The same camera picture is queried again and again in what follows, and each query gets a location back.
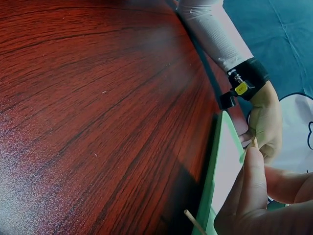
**white paper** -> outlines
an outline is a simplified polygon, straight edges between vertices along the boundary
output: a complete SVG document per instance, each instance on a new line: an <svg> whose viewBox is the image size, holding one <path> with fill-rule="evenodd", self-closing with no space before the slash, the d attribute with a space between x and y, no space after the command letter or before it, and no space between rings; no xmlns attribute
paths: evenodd
<svg viewBox="0 0 313 235"><path fill-rule="evenodd" d="M280 103L283 147L272 166L297 173L313 172L313 100L292 94Z"/></svg>

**beige glove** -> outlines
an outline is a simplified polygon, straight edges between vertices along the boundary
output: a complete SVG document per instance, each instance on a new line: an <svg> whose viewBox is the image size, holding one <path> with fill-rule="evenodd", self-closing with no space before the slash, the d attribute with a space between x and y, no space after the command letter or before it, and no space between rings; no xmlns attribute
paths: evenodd
<svg viewBox="0 0 313 235"><path fill-rule="evenodd" d="M239 136L241 142L256 136L265 163L269 164L282 147L282 112L276 91L268 81L250 100L253 108L249 129Z"/></svg>

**gloved hand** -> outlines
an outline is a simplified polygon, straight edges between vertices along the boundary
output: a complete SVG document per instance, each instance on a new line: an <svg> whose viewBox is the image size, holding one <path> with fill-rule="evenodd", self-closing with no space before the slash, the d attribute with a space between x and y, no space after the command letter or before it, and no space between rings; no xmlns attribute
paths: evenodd
<svg viewBox="0 0 313 235"><path fill-rule="evenodd" d="M279 100L271 82L266 82L250 100L253 105L249 129L239 136L241 142L253 136L258 140L265 163L270 163L282 147L282 112Z"/></svg>
<svg viewBox="0 0 313 235"><path fill-rule="evenodd" d="M276 235L313 233L313 173L294 174L264 165L260 151L247 150L224 205L216 216L218 235ZM291 204L267 211L268 194Z"/></svg>

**white sleeve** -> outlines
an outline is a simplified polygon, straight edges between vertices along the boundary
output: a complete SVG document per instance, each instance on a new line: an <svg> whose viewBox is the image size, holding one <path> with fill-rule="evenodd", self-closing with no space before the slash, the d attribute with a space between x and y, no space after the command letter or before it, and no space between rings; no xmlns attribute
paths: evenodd
<svg viewBox="0 0 313 235"><path fill-rule="evenodd" d="M179 0L177 12L225 72L253 57L225 12L223 0Z"/></svg>

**wooden stick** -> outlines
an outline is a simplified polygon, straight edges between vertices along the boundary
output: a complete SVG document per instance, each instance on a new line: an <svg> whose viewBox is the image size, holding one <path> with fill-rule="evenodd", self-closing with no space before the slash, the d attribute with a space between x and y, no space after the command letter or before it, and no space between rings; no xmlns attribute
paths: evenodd
<svg viewBox="0 0 313 235"><path fill-rule="evenodd" d="M202 235L207 235L206 232L203 230L201 225L196 221L196 219L192 216L189 210L184 210L184 214L188 217L188 219L197 227Z"/></svg>
<svg viewBox="0 0 313 235"><path fill-rule="evenodd" d="M252 140L252 146L259 149L259 145L258 145L258 141L257 141L256 137L255 136L252 137L251 140Z"/></svg>

